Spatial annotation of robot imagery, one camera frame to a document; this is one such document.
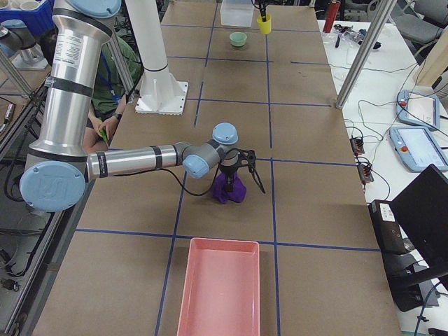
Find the yellow plastic cup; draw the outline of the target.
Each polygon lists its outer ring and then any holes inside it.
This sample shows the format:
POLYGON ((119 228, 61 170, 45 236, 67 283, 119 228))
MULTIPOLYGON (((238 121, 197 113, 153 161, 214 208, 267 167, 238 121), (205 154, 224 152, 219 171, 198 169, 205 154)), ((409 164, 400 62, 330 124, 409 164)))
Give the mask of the yellow plastic cup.
POLYGON ((272 30, 272 17, 270 14, 265 16, 259 16, 256 20, 260 32, 264 35, 268 35, 272 30))

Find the black power box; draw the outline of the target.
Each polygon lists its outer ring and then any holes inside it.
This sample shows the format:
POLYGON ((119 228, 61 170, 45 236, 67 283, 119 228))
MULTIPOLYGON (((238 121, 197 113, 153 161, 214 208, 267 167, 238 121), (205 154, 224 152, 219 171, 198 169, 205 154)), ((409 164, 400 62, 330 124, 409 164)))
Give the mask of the black power box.
POLYGON ((390 208, 390 201, 375 199, 369 206, 370 217, 377 243, 382 253, 404 255, 414 246, 403 232, 390 208))

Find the clear plastic bin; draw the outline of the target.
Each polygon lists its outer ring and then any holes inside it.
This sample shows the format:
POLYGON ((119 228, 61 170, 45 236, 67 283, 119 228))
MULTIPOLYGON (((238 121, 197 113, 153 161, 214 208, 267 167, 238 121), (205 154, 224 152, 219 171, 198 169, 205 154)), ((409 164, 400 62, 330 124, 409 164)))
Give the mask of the clear plastic bin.
POLYGON ((222 0, 220 21, 223 26, 251 27, 253 20, 251 0, 222 0))

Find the light green bowl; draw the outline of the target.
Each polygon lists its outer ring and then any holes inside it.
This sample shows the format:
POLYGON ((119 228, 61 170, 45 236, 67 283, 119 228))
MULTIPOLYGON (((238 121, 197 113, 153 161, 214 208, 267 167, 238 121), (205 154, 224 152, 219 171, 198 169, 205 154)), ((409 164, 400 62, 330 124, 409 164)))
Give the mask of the light green bowl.
POLYGON ((229 35, 230 45, 236 48, 242 48, 247 41, 247 35, 241 31, 232 32, 229 35))

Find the red cylinder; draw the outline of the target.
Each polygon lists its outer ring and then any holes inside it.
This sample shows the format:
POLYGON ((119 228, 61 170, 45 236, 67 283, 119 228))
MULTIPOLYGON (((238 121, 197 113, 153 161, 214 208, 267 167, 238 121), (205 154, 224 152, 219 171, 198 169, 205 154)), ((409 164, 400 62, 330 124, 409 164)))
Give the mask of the red cylinder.
POLYGON ((341 1, 338 1, 338 0, 330 1, 329 6, 327 8, 325 23, 324 23, 323 30, 322 30, 323 33, 328 34, 331 32, 331 30, 333 28, 334 21, 337 17, 339 9, 340 9, 340 4, 341 4, 341 1))

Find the pink plastic bin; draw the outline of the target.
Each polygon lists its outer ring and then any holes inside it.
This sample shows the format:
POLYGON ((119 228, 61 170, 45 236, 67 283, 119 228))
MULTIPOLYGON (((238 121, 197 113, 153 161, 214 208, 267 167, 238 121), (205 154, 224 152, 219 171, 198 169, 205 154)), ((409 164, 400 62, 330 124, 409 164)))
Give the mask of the pink plastic bin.
POLYGON ((259 243, 190 240, 177 334, 260 334, 259 243))

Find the seated person green shirt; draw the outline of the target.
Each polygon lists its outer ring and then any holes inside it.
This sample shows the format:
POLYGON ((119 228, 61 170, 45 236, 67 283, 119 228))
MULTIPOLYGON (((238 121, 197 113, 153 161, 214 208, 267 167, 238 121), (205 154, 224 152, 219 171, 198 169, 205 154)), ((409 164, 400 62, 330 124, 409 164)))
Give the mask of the seated person green shirt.
MULTIPOLYGON (((118 36, 117 41, 132 80, 136 83, 141 73, 141 65, 137 63, 137 57, 133 49, 118 36)), ((48 30, 39 38, 38 42, 49 65, 53 65, 53 56, 57 42, 56 29, 48 30)), ((127 95, 125 94, 125 88, 120 79, 116 63, 109 46, 104 44, 97 67, 92 103, 89 108, 83 139, 85 152, 93 153, 108 150, 108 143, 113 139, 125 112, 126 99, 127 95), (108 141, 103 139, 102 133, 105 133, 108 141)))

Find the near teach pendant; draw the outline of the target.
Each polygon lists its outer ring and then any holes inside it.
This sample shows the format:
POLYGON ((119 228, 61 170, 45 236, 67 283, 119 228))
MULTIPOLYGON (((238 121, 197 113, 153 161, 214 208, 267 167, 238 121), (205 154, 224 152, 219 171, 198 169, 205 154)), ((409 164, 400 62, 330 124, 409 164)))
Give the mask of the near teach pendant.
POLYGON ((409 171, 422 172, 429 165, 447 171, 447 157, 427 127, 392 127, 389 137, 409 171))

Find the teach pendant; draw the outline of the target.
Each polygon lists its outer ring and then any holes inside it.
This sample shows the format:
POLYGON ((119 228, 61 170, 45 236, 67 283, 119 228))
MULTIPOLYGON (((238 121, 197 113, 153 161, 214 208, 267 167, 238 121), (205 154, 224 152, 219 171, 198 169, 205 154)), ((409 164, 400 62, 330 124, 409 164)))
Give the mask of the teach pendant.
POLYGON ((447 157, 427 127, 392 127, 389 137, 409 171, 422 172, 429 165, 447 171, 447 157))
POLYGON ((430 130, 440 127, 440 100, 434 94, 402 90, 397 96, 396 113, 399 121, 408 125, 430 130))

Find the far teach pendant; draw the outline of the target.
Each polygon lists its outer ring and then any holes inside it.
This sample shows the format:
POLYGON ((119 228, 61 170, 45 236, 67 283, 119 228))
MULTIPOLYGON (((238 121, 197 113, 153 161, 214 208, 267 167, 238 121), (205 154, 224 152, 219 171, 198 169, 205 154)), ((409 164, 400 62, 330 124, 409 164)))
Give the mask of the far teach pendant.
POLYGON ((397 96, 396 113, 399 121, 408 125, 430 130, 440 127, 440 100, 434 94, 402 90, 397 96))

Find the black monitor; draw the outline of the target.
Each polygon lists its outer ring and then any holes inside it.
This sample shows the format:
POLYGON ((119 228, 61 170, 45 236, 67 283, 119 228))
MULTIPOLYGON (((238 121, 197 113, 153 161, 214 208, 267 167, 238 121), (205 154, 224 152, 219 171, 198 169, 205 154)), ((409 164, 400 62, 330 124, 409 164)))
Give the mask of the black monitor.
POLYGON ((390 208, 430 266, 447 261, 447 177, 434 164, 403 189, 390 208))

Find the blue storage crate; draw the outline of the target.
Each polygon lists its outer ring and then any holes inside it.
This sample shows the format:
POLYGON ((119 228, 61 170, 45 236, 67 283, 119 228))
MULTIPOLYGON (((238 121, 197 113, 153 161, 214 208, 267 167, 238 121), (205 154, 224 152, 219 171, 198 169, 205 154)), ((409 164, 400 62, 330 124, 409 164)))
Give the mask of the blue storage crate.
POLYGON ((50 1, 36 1, 34 9, 1 9, 1 22, 21 20, 33 35, 41 35, 54 27, 53 5, 50 1))

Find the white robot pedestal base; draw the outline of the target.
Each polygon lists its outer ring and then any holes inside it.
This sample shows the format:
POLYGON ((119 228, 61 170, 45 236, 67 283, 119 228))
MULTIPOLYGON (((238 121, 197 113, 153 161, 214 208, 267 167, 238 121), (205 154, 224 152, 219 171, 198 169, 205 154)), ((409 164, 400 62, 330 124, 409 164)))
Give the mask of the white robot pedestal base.
POLYGON ((188 83, 177 81, 169 70, 156 2, 125 4, 143 67, 136 112, 181 115, 188 83))

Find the aluminium frame post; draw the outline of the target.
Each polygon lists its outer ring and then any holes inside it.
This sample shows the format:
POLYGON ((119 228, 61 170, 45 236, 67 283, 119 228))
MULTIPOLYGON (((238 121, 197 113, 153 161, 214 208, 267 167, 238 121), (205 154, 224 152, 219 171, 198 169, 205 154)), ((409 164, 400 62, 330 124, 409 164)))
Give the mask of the aluminium frame post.
POLYGON ((377 13, 370 23, 367 30, 367 35, 361 43, 359 51, 356 54, 353 64, 351 65, 351 68, 335 101, 335 107, 337 109, 342 109, 349 98, 349 95, 351 94, 351 91, 353 90, 366 61, 373 50, 374 44, 377 42, 377 39, 381 34, 382 29, 384 28, 384 25, 388 20, 395 4, 396 0, 380 1, 377 13))

